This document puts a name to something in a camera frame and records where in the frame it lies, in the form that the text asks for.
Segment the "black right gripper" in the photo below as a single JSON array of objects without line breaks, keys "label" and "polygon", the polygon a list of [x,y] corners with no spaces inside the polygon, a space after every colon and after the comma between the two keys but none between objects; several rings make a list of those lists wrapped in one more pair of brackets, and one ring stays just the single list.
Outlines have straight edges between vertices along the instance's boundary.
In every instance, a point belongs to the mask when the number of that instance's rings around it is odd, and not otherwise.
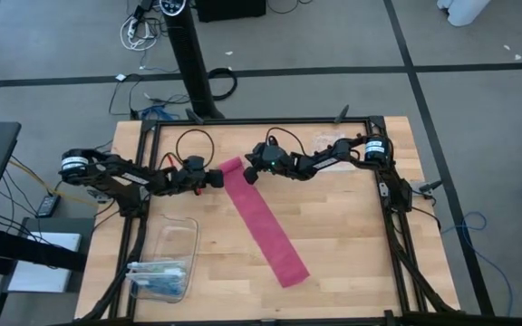
[{"label": "black right gripper", "polygon": [[253,151],[246,154],[250,166],[243,176],[249,185],[254,185],[258,180],[258,172],[265,171],[273,174],[284,175],[293,168],[293,159],[279,146],[258,143]]}]

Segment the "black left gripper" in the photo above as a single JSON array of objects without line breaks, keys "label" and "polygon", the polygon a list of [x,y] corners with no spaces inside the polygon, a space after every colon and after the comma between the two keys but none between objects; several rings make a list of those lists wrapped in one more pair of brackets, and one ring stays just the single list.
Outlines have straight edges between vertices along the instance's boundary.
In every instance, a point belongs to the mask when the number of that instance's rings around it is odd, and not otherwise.
[{"label": "black left gripper", "polygon": [[224,174],[220,169],[210,169],[207,173],[204,169],[205,159],[201,156],[189,156],[182,159],[180,169],[171,173],[170,184],[172,195],[193,191],[197,193],[198,188],[203,188],[206,183],[213,188],[224,186]]}]

